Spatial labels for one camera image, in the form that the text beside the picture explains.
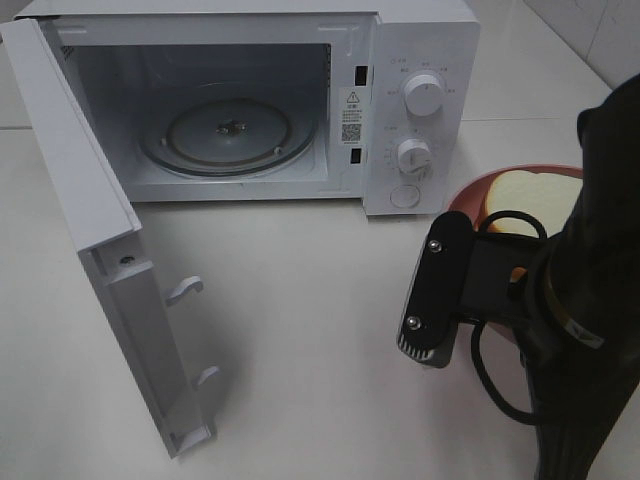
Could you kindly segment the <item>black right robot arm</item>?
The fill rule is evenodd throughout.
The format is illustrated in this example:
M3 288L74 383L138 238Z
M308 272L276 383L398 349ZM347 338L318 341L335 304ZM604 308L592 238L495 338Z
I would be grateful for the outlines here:
M540 479L584 479L639 384L639 81L580 113L583 186L531 272L517 338Z

